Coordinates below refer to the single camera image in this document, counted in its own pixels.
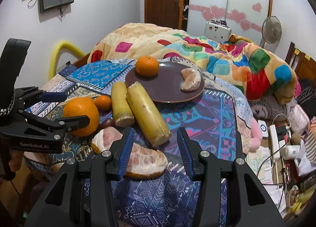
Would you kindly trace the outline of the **left hand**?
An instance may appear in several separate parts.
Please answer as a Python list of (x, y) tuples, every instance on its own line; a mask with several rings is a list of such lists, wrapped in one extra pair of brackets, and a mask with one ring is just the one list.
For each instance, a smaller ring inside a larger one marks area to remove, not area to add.
[(11, 150), (11, 159), (8, 164), (12, 172), (17, 172), (20, 169), (23, 156), (23, 151)]

